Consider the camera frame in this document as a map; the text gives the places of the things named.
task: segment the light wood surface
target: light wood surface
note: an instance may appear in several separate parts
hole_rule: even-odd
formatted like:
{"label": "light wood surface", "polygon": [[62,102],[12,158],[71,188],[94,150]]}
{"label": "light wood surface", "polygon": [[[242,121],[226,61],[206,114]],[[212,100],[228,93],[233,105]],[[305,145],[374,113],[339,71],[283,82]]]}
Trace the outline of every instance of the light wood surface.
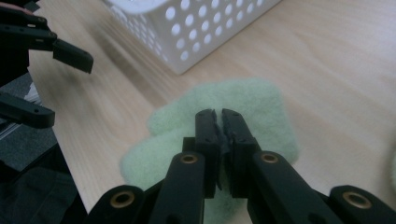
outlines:
{"label": "light wood surface", "polygon": [[[39,5],[52,31],[95,59],[91,75],[48,52],[32,51],[30,66],[88,210],[124,183],[120,158],[149,136],[151,112],[232,77],[280,88],[301,149],[294,167],[313,189],[354,185],[396,208],[396,1],[283,0],[183,76],[147,54],[101,1]],[[245,210],[234,223],[244,222]]]}

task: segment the light green cloth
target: light green cloth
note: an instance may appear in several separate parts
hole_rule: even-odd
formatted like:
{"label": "light green cloth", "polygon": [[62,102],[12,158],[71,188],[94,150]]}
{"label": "light green cloth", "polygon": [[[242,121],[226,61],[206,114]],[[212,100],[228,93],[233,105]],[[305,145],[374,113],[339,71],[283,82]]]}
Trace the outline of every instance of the light green cloth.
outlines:
{"label": "light green cloth", "polygon": [[[221,109],[234,110],[244,117],[262,150],[277,152],[289,162],[297,159],[296,140],[278,89],[260,78],[232,79],[199,85],[155,111],[148,120],[151,137],[133,146],[122,159],[126,182],[148,189],[162,180],[172,158],[181,152],[183,137],[195,136],[195,114],[209,108],[216,110],[221,128]],[[205,200],[205,223],[226,222],[241,202],[226,190],[217,190],[215,199]]]}

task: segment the black mechanical part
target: black mechanical part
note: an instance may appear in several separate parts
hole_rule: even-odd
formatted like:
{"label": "black mechanical part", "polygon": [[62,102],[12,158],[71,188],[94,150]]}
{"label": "black mechanical part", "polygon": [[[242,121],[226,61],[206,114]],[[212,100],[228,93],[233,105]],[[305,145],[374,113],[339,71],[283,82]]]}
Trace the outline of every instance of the black mechanical part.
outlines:
{"label": "black mechanical part", "polygon": [[195,151],[205,157],[205,197],[214,198],[219,183],[220,163],[219,127],[214,110],[203,110],[195,115],[195,137],[183,140],[183,151]]}
{"label": "black mechanical part", "polygon": [[137,221],[145,201],[142,189],[118,186],[106,192],[84,220],[85,224],[141,224]]}
{"label": "black mechanical part", "polygon": [[249,170],[276,223],[343,223],[281,155],[262,151],[252,159]]}
{"label": "black mechanical part", "polygon": [[55,112],[52,110],[2,92],[0,117],[37,129],[52,127],[55,122]]}
{"label": "black mechanical part", "polygon": [[353,186],[333,188],[329,206],[345,223],[396,223],[396,213],[370,192]]}
{"label": "black mechanical part", "polygon": [[200,224],[204,218],[205,158],[196,152],[177,154],[169,166],[149,224]]}
{"label": "black mechanical part", "polygon": [[223,130],[230,145],[230,152],[225,155],[230,192],[233,198],[247,198],[251,180],[248,163],[251,156],[261,149],[241,114],[223,109],[222,119]]}

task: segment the basket hole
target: basket hole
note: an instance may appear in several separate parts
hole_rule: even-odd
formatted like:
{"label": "basket hole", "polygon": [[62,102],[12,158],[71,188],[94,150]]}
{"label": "basket hole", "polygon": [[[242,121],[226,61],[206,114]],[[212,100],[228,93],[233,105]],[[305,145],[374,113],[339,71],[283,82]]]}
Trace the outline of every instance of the basket hole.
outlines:
{"label": "basket hole", "polygon": [[247,13],[251,13],[253,11],[253,8],[254,8],[253,3],[250,3],[247,7]]}
{"label": "basket hole", "polygon": [[180,25],[176,23],[172,26],[172,35],[178,35],[180,33]]}
{"label": "basket hole", "polygon": [[174,7],[169,7],[166,9],[165,17],[167,20],[171,21],[176,15],[176,11]]}
{"label": "basket hole", "polygon": [[202,18],[206,15],[207,8],[205,5],[201,6],[198,11],[198,15]]}
{"label": "basket hole", "polygon": [[230,18],[227,20],[227,23],[225,24],[227,28],[231,28],[233,26],[233,18]]}
{"label": "basket hole", "polygon": [[152,30],[148,30],[148,33],[149,33],[149,35],[150,35],[152,38],[155,38],[155,34],[154,34],[154,32],[153,32]]}
{"label": "basket hole", "polygon": [[219,0],[212,1],[212,8],[217,8],[219,6]]}
{"label": "basket hole", "polygon": [[183,10],[189,9],[189,6],[190,6],[190,0],[182,0],[180,3],[180,7]]}
{"label": "basket hole", "polygon": [[180,55],[180,59],[181,61],[186,61],[187,59],[189,59],[189,52],[188,51],[183,51],[183,53],[181,53]]}
{"label": "basket hole", "polygon": [[213,22],[214,22],[214,23],[218,23],[220,20],[221,20],[221,13],[220,13],[220,12],[217,12],[217,13],[215,14],[215,16],[213,17]]}
{"label": "basket hole", "polygon": [[207,31],[207,29],[209,29],[209,21],[204,21],[201,28],[202,31]]}
{"label": "basket hole", "polygon": [[229,5],[225,8],[225,14],[226,14],[226,15],[230,15],[232,11],[233,11],[233,5],[229,4]]}
{"label": "basket hole", "polygon": [[195,29],[191,30],[190,32],[190,40],[194,40],[197,37],[197,31]]}
{"label": "basket hole", "polygon": [[182,49],[182,48],[184,48],[184,45],[185,45],[185,41],[184,41],[184,39],[183,38],[180,38],[177,42],[176,42],[176,47],[178,48],[178,49]]}
{"label": "basket hole", "polygon": [[199,42],[196,42],[193,46],[192,46],[192,50],[194,52],[198,52],[198,50],[201,48],[201,44]]}
{"label": "basket hole", "polygon": [[222,27],[219,26],[218,28],[216,28],[215,34],[216,34],[216,36],[219,36],[219,35],[221,35],[221,33],[222,33]]}
{"label": "basket hole", "polygon": [[212,35],[207,34],[204,38],[204,43],[209,44],[211,40],[212,40]]}
{"label": "basket hole", "polygon": [[242,4],[244,4],[244,0],[237,0],[237,1],[236,1],[236,6],[237,6],[237,7],[241,7]]}
{"label": "basket hole", "polygon": [[186,17],[186,25],[191,26],[193,23],[194,23],[194,16],[190,14]]}
{"label": "basket hole", "polygon": [[244,12],[243,11],[239,11],[238,14],[236,15],[236,19],[238,21],[241,21],[242,18],[244,18]]}

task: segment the black bracket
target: black bracket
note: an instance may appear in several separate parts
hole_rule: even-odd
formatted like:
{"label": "black bracket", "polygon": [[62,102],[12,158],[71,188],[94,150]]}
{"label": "black bracket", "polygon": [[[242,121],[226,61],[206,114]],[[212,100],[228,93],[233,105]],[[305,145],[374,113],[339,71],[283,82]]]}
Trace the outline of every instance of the black bracket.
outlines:
{"label": "black bracket", "polygon": [[0,85],[26,73],[29,49],[53,51],[54,59],[87,73],[93,66],[91,54],[59,39],[45,18],[6,7],[0,7],[0,49]]}

